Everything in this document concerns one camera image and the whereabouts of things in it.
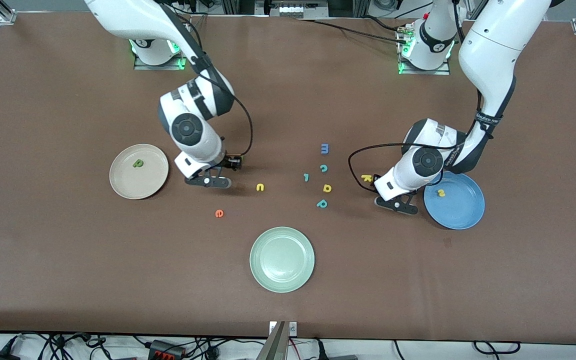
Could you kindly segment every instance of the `beige plate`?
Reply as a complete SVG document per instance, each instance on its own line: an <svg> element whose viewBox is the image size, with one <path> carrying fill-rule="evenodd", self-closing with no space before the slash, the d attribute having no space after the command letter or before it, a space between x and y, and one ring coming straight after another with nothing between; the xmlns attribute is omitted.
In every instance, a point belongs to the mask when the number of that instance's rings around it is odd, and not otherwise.
<svg viewBox="0 0 576 360"><path fill-rule="evenodd" d="M138 160L141 167L135 167ZM169 164L157 146L140 143L121 151L110 165L110 186L120 196L144 199L155 194L166 182Z"/></svg>

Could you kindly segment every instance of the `green plate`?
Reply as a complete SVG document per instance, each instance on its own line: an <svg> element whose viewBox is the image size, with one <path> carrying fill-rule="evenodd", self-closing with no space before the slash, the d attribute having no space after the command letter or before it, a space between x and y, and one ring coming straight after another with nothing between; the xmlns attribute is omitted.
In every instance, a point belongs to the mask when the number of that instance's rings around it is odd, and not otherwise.
<svg viewBox="0 0 576 360"><path fill-rule="evenodd" d="M292 227L261 234L250 250L250 270L256 282L275 293L289 293L306 284L315 267L308 237Z"/></svg>

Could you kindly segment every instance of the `table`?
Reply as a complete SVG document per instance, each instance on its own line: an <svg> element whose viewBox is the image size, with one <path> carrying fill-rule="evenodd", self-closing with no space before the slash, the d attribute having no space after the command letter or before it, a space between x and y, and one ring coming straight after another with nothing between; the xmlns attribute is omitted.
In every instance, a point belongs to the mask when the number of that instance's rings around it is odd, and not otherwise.
<svg viewBox="0 0 576 360"><path fill-rule="evenodd" d="M187 186L172 166L160 192L131 201L112 191L110 164L140 143L172 164L158 99L192 71L134 71L128 42L89 13L21 13L0 28L0 330L263 337L290 320L300 337L576 343L568 23L543 23L518 60L503 124L468 174L486 213L465 231L434 223L420 197L417 216L375 207L347 166L425 117L467 130L476 91L456 56L450 76L398 75L393 44L317 23L210 17L199 32L253 117L253 149L227 191ZM229 151L247 145L236 105L211 124ZM383 173L399 158L386 148L354 163ZM275 226L315 250L311 279L288 294L249 268Z"/></svg>

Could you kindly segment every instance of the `plate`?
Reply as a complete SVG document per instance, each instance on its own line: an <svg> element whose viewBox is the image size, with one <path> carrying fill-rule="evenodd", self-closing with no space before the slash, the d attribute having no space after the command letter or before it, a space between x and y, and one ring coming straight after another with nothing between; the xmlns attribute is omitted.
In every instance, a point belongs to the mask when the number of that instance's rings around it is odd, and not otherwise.
<svg viewBox="0 0 576 360"><path fill-rule="evenodd" d="M123 198L144 199L164 185L168 173L168 159L163 151L157 146L140 143L114 158L110 165L110 186Z"/></svg>
<svg viewBox="0 0 576 360"><path fill-rule="evenodd" d="M256 282L275 293L301 288L313 274L315 251L308 237L292 227L274 227L259 235L250 250Z"/></svg>
<svg viewBox="0 0 576 360"><path fill-rule="evenodd" d="M444 191L444 197L439 196L439 190ZM450 171L444 171L437 185L425 187L423 203L434 221L453 230L477 225L486 210L484 194L477 182L466 174Z"/></svg>

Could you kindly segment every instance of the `blue plate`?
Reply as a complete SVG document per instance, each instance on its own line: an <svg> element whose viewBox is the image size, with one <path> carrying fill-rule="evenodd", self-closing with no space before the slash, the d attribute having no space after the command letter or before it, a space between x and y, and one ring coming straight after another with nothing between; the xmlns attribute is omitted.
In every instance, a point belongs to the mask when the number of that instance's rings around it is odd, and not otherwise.
<svg viewBox="0 0 576 360"><path fill-rule="evenodd" d="M439 190L445 193L444 197L439 196ZM425 187L423 203L434 221L453 230L472 228L482 219L486 209L484 194L477 182L463 173L450 171L444 171L443 179L437 185Z"/></svg>

